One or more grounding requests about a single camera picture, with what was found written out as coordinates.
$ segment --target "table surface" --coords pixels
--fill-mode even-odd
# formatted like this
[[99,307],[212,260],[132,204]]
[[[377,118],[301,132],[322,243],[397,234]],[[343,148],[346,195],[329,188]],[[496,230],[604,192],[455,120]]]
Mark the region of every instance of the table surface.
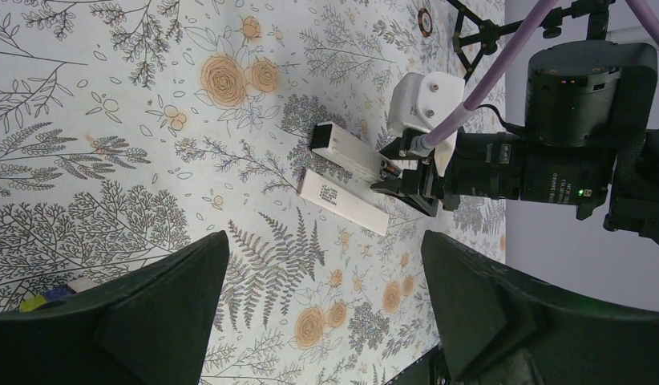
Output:
[[[503,20],[502,0],[467,2]],[[455,16],[427,0],[0,2],[0,312],[223,229],[202,383],[387,381],[438,342],[423,232],[503,261],[503,203],[428,218],[378,197],[380,237],[296,188],[305,168],[358,186],[308,150],[315,123],[380,148],[404,74],[463,74]],[[503,111],[503,83],[488,101]],[[499,129],[487,111],[467,125]]]

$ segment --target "branch drawing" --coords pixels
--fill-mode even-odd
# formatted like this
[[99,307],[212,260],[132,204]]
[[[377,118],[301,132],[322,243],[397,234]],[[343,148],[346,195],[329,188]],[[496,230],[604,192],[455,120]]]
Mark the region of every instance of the branch drawing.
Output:
[[251,176],[271,177],[272,179],[266,182],[263,193],[278,188],[283,191],[296,190],[295,185],[285,177],[287,168],[280,162],[278,156],[271,151],[266,151],[264,157],[260,158],[254,153],[255,148],[252,145],[244,140],[240,140],[240,144],[242,146],[241,154],[228,152],[224,144],[208,137],[203,138],[201,142],[193,138],[183,138],[176,142],[174,148],[176,155],[186,163],[193,160],[206,160],[207,156],[213,160],[217,159],[214,167],[218,172],[228,172],[233,166],[243,164],[244,167],[238,170],[242,183],[247,183]]
[[[323,7],[321,18],[325,22],[323,38],[312,29],[299,34],[305,43],[309,73],[328,78],[334,85],[343,84],[352,76],[358,80],[372,79],[377,91],[383,93],[393,80],[391,66],[395,62],[382,55],[379,37],[361,31],[354,34],[343,15],[332,6]],[[377,65],[386,68],[376,70]]]
[[325,265],[325,252],[321,250],[317,223],[313,222],[310,234],[301,210],[297,208],[297,231],[263,213],[259,213],[271,229],[275,242],[262,241],[262,236],[228,223],[232,239],[245,254],[233,255],[226,271],[220,304],[216,311],[215,327],[223,330],[224,306],[228,308],[233,329],[244,307],[245,325],[251,327],[257,304],[263,302],[263,324],[279,301],[281,313],[287,315],[294,291],[301,280],[310,277],[315,281],[315,263]]
[[59,204],[0,207],[0,312],[86,275],[102,283],[138,263],[188,245],[187,220],[166,190],[126,192],[103,180],[100,194],[78,192]]
[[[9,197],[11,191],[42,191],[53,188],[50,182],[66,172],[76,178],[104,180],[104,174],[115,172],[115,167],[135,169],[133,164],[149,164],[142,148],[127,148],[125,139],[107,136],[93,140],[90,151],[67,151],[66,143],[76,138],[60,136],[56,128],[40,132],[51,122],[35,124],[7,136],[0,142],[0,197]],[[30,164],[52,159],[50,167],[35,168]]]
[[[280,331],[264,331],[254,340],[253,346],[243,349],[232,363],[230,362],[235,358],[237,349],[234,345],[225,343],[213,347],[207,351],[200,383],[210,383],[210,379],[253,379],[257,383],[294,385],[294,380],[303,374],[303,369],[297,363],[285,365],[281,369],[278,367],[278,351],[284,345]],[[231,369],[247,369],[251,375],[230,375],[228,371]]]
[[417,332],[424,330],[421,318],[413,319],[409,324],[403,324],[398,331],[398,338],[391,338],[386,342],[386,349],[382,352],[382,359],[396,355],[401,349],[412,345],[417,338]]
[[[417,20],[419,10],[426,9],[431,13],[431,17],[435,16],[437,12],[436,7],[431,6],[429,0],[418,0],[406,6],[410,14],[410,20]],[[373,32],[381,37],[386,44],[393,44],[406,54],[417,53],[419,60],[423,63],[430,62],[438,58],[438,53],[445,51],[446,46],[441,43],[441,31],[438,23],[433,23],[433,31],[431,36],[422,36],[418,24],[411,22],[409,28],[400,25],[397,20],[391,20],[385,17],[383,20],[377,21],[373,26]]]
[[[103,20],[111,28],[112,48],[122,51],[125,62],[136,63],[135,70],[131,72],[129,80],[134,85],[150,89],[155,85],[155,75],[167,66],[164,53],[169,52],[169,39],[179,44],[184,36],[183,25],[179,21],[180,0],[162,0],[156,7],[159,16],[168,18],[168,26],[164,29],[162,22],[151,12],[154,0],[133,10],[125,10],[120,4],[108,0],[91,0],[85,2],[44,0],[41,9],[23,13],[26,26],[37,26],[42,29],[53,29],[58,40],[67,38],[73,31],[73,20],[76,18],[73,7],[87,4],[91,15]],[[63,8],[54,10],[51,3],[62,5]],[[133,30],[124,26],[132,14],[141,14]]]
[[386,236],[379,236],[377,245],[380,247],[377,255],[381,261],[385,261],[393,252],[396,242],[412,239],[417,235],[418,222],[424,216],[411,217],[408,206],[394,198],[387,197],[383,202],[375,205],[384,213],[389,214],[389,227]]
[[5,133],[10,131],[11,122],[15,122],[19,128],[22,128],[25,115],[32,116],[34,112],[36,118],[42,111],[48,115],[53,103],[62,107],[63,103],[56,98],[55,91],[58,90],[69,96],[73,95],[70,90],[58,82],[58,69],[66,64],[81,65],[81,63],[36,57],[22,49],[14,38],[20,26],[11,27],[10,16],[9,13],[0,19],[0,40],[21,53],[0,51],[0,55],[58,63],[58,66],[45,79],[37,77],[20,79],[20,81],[14,79],[10,90],[0,88],[0,123],[3,124]]
[[339,375],[345,371],[352,371],[355,369],[355,365],[358,363],[357,355],[350,355],[347,357],[342,357],[341,360],[337,363],[334,369],[326,373],[325,368],[323,367],[320,370],[320,373],[317,374],[315,380],[316,385],[339,385],[341,382],[341,377]]

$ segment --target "black bracket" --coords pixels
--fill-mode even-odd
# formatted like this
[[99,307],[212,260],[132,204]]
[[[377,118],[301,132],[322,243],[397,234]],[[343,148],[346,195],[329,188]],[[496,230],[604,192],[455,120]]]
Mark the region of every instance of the black bracket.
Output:
[[[458,11],[455,32],[452,35],[452,47],[462,62],[462,65],[464,65],[464,69],[467,71],[464,75],[464,80],[468,82],[483,56],[492,55],[497,52],[499,38],[516,32],[523,20],[498,26],[492,20],[482,20],[459,0],[447,0],[447,2]],[[563,19],[567,16],[579,18],[590,15],[587,40],[605,40],[608,33],[608,6],[614,2],[615,0],[577,0],[569,8],[554,8],[540,24],[540,27],[544,28],[542,36],[545,39],[553,39],[560,36]],[[465,18],[469,19],[478,27],[478,33],[462,37],[462,27]],[[477,43],[480,43],[480,50],[473,60],[470,61],[462,51],[462,48]]]
[[402,137],[396,138],[380,151],[391,160],[416,160],[417,168],[404,169],[400,179],[384,180],[370,187],[376,193],[397,198],[420,213],[435,217],[439,202],[443,203],[443,209],[451,211],[459,206],[459,196],[443,194],[443,178],[438,175],[433,161],[434,152],[426,158],[410,152],[412,140],[420,135],[424,135],[424,132],[407,128]]

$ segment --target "orange rose illustration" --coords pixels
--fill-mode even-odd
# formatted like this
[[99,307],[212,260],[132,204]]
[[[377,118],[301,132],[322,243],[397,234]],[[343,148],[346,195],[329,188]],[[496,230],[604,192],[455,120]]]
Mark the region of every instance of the orange rose illustration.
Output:
[[412,294],[412,290],[414,290],[414,277],[408,275],[405,277],[405,281],[402,282],[402,295],[407,297]]
[[172,130],[174,130],[174,131],[182,130],[186,120],[187,120],[187,118],[185,117],[185,114],[176,115],[176,117],[174,117],[172,119],[172,122],[170,123],[170,126],[172,127]]
[[324,326],[325,314],[320,308],[310,307],[304,310],[294,327],[294,336],[297,338],[299,349],[306,350],[314,347],[320,341]]
[[344,279],[344,273],[342,273],[341,270],[336,269],[332,273],[332,278],[329,280],[329,285],[332,287],[338,287],[339,285],[341,285],[343,279]]
[[329,327],[340,327],[346,320],[346,303],[337,302],[329,309],[327,313],[327,325]]
[[355,290],[355,291],[361,291],[362,290],[362,281],[355,274],[353,276],[353,290]]
[[343,232],[339,240],[342,242],[342,251],[347,251],[349,249],[350,234],[346,231]]
[[245,72],[229,56],[213,56],[202,67],[202,87],[214,103],[235,107],[245,99]]
[[410,262],[410,253],[403,253],[400,258],[400,266],[405,267]]
[[259,91],[271,92],[277,88],[277,68],[270,60],[257,60],[245,72],[247,80]]
[[391,282],[386,285],[384,298],[382,299],[384,311],[387,314],[393,314],[400,306],[400,284]]
[[253,40],[261,37],[261,25],[259,21],[252,16],[247,16],[242,21],[242,33],[248,40]]

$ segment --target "leaf drawing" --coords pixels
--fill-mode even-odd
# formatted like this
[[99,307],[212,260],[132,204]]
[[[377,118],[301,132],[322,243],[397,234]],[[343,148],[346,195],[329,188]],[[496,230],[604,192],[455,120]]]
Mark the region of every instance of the leaf drawing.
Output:
[[406,349],[412,345],[417,338],[417,332],[424,330],[421,318],[413,319],[409,324],[400,326],[398,338],[391,338],[386,342],[386,349],[382,352],[382,359],[387,359],[391,355],[397,355],[401,349]]
[[[0,142],[0,197],[13,190],[42,191],[53,188],[52,180],[65,172],[79,179],[105,179],[116,167],[135,169],[134,164],[149,164],[142,148],[128,148],[125,139],[108,136],[93,140],[90,151],[71,150],[67,143],[76,138],[60,136],[56,128],[44,132],[51,122],[35,124],[7,136]],[[36,168],[52,160],[53,166]]]
[[[129,80],[134,85],[140,85],[148,89],[155,85],[156,72],[164,70],[167,66],[164,54],[169,52],[169,39],[176,44],[183,38],[184,27],[179,21],[180,0],[162,0],[158,2],[156,13],[167,18],[168,25],[165,27],[151,8],[153,0],[148,0],[144,6],[133,10],[125,10],[120,4],[114,2],[40,2],[41,9],[23,13],[26,26],[38,29],[53,29],[55,37],[63,40],[67,34],[73,32],[75,14],[73,7],[86,4],[92,16],[103,20],[111,28],[112,48],[122,51],[125,62],[136,63],[135,70],[131,72]],[[140,18],[128,18],[131,14],[141,14]],[[139,20],[132,30],[128,30],[125,24],[129,19]]]
[[418,213],[412,217],[413,210],[409,206],[391,197],[378,202],[375,206],[389,214],[389,227],[386,235],[379,236],[377,240],[380,248],[377,255],[381,261],[385,261],[393,252],[396,242],[403,242],[417,235],[418,222],[425,217]]
[[498,235],[505,220],[504,213],[504,201],[488,201],[485,206],[481,231],[491,236]]
[[0,123],[6,133],[12,122],[22,128],[25,116],[38,118],[42,113],[48,115],[53,103],[62,107],[56,90],[72,96],[70,90],[58,83],[58,69],[64,64],[60,63],[46,79],[29,78],[20,83],[15,79],[10,90],[0,89]]
[[483,230],[484,199],[480,197],[462,197],[459,207],[452,212],[455,227],[462,231],[472,231],[478,235]]
[[237,329],[238,316],[242,310],[245,325],[250,328],[257,307],[263,302],[263,324],[268,325],[275,304],[287,315],[294,291],[305,278],[315,281],[315,264],[325,265],[317,234],[317,223],[313,222],[310,234],[301,210],[297,208],[297,231],[276,219],[259,213],[270,227],[273,241],[266,241],[238,227],[234,221],[228,230],[235,244],[244,254],[231,256],[221,291],[219,310],[214,320],[215,327],[223,330],[224,309],[228,309],[233,329]]
[[[416,0],[410,2],[407,6],[410,14],[410,20],[417,20],[419,10],[426,9],[435,20],[438,11],[435,6],[431,6],[430,0]],[[372,31],[384,40],[386,44],[396,46],[399,51],[405,54],[417,54],[422,63],[431,62],[438,58],[439,52],[447,51],[447,45],[441,43],[444,36],[441,35],[438,23],[433,23],[431,36],[424,37],[419,30],[416,22],[408,23],[405,28],[397,20],[386,17],[378,20],[373,26]]]
[[188,245],[176,198],[137,185],[124,191],[103,180],[99,194],[78,192],[66,207],[27,203],[0,207],[0,312],[21,293],[40,294],[85,275],[117,278]]
[[334,366],[332,371],[327,371],[326,368],[322,368],[320,373],[317,374],[315,380],[316,385],[339,385],[342,383],[342,378],[340,375],[343,372],[352,371],[355,369],[356,364],[358,363],[357,355],[350,355],[348,357],[342,357],[339,360],[336,366]]
[[216,160],[214,167],[218,172],[228,172],[233,166],[243,166],[238,170],[238,177],[242,183],[247,183],[251,176],[267,176],[269,179],[262,192],[268,193],[275,189],[296,190],[285,174],[287,168],[281,163],[280,158],[271,151],[266,151],[263,157],[256,155],[255,148],[240,140],[241,153],[229,152],[220,141],[205,137],[198,142],[197,139],[183,138],[174,145],[176,155],[181,160],[190,163],[194,160],[206,160],[209,157]]
[[300,33],[309,73],[327,78],[334,85],[349,79],[372,79],[377,91],[383,93],[393,80],[391,66],[395,62],[382,55],[379,37],[361,31],[354,33],[332,6],[323,7],[321,18],[325,22],[322,38],[312,29]]

